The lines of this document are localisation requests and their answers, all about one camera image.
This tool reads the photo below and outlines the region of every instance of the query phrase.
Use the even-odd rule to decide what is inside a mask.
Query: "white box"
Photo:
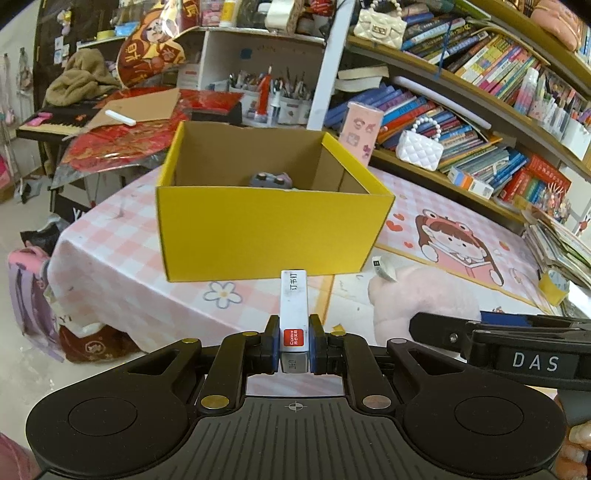
[[[189,90],[198,90],[199,70],[201,65],[198,63],[185,63],[178,69],[177,87]]]
[[[308,371],[308,285],[305,270],[281,272],[279,306],[281,366],[286,373]]]

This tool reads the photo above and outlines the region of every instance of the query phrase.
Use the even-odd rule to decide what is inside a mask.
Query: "pink checkered tablecloth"
[[[127,332],[146,352],[179,339],[204,345],[245,330],[263,331],[279,313],[279,279],[169,283],[164,274],[155,209],[154,170],[97,205],[61,235],[48,277],[56,300],[78,326],[101,322]],[[310,277],[311,312],[323,312],[331,277]],[[325,395],[340,379],[293,375],[249,381],[257,394]]]
[[[396,195],[376,246],[550,310],[525,241],[441,195],[389,173],[371,172]]]

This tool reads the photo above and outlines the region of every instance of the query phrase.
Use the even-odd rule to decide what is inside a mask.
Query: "cream handbag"
[[[431,140],[429,137],[417,133],[420,124],[428,122],[433,124],[436,134]],[[400,141],[396,147],[396,156],[407,163],[424,168],[425,170],[435,171],[439,165],[439,160],[443,154],[443,145],[439,143],[441,136],[441,127],[426,116],[417,118],[411,130],[405,130],[400,135]]]
[[[400,16],[402,13],[400,4],[396,0],[389,1],[396,6],[397,17],[376,12],[374,8],[378,6],[378,0],[373,0],[367,10],[359,12],[359,20],[353,29],[353,34],[356,37],[400,50],[406,22]]]

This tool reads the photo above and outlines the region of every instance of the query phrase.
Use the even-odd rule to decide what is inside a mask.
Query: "das logo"
[[[578,363],[579,356],[570,353],[501,348],[496,368],[535,377],[574,378]]]

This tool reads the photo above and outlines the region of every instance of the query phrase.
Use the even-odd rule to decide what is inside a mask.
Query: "backpack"
[[[43,296],[49,256],[39,247],[8,254],[8,285],[12,309],[23,335],[49,355],[63,361],[57,322]]]

